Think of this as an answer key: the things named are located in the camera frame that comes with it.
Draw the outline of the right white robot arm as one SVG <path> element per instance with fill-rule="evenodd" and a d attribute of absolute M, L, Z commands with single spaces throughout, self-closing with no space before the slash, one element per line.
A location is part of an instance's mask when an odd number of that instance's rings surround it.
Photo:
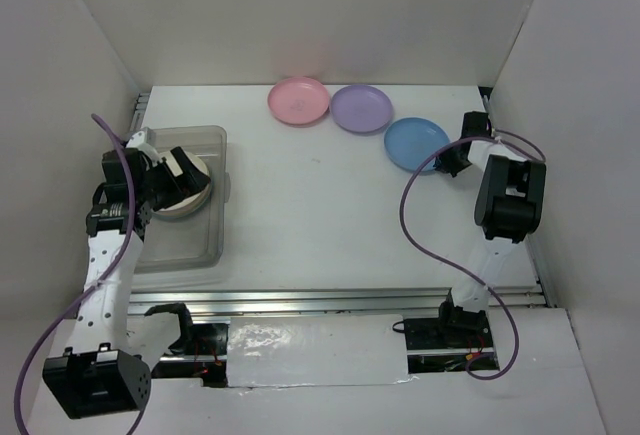
<path fill-rule="evenodd" d="M 410 119 L 411 128 L 422 131 L 409 143 L 397 142 L 397 149 L 385 143 L 389 157 L 411 173 L 403 189 L 399 219 L 403 234 L 423 254 L 459 271 L 463 279 L 452 287 L 440 304 L 435 322 L 438 340 L 450 347 L 463 340 L 486 340 L 487 310 L 497 300 L 495 284 L 504 261 L 513 249 L 534 233 L 541 222 L 546 184 L 546 157 L 533 143 L 526 152 L 509 139 L 524 139 L 493 127 L 487 113 L 471 111 L 463 115 L 460 137 L 440 141 L 427 130 L 431 123 Z M 476 247 L 467 266 L 421 246 L 410 235 L 406 217 L 409 191 L 421 174 L 436 171 L 451 177 L 472 167 L 482 172 L 473 210 L 473 222 L 483 242 Z"/>

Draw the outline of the blue plastic plate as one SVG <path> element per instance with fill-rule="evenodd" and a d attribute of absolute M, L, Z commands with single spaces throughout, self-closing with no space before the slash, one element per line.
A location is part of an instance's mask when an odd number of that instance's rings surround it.
<path fill-rule="evenodd" d="M 395 121 L 384 135 L 388 158 L 408 172 L 414 172 L 428 156 L 449 143 L 448 135 L 439 125 L 417 117 Z"/>

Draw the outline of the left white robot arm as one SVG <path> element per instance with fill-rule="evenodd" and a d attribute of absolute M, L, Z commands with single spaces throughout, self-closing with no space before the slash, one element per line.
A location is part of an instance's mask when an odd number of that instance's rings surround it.
<path fill-rule="evenodd" d="M 211 178 L 180 147 L 163 155 L 137 148 L 104 153 L 103 182 L 86 216 L 89 264 L 84 298 L 73 313 L 63 353 L 46 359 L 42 378 L 72 419 L 142 411 L 151 372 L 167 353 L 196 345 L 197 329 L 183 303 L 148 309 L 127 325 L 133 275 L 154 212 L 207 191 Z"/>

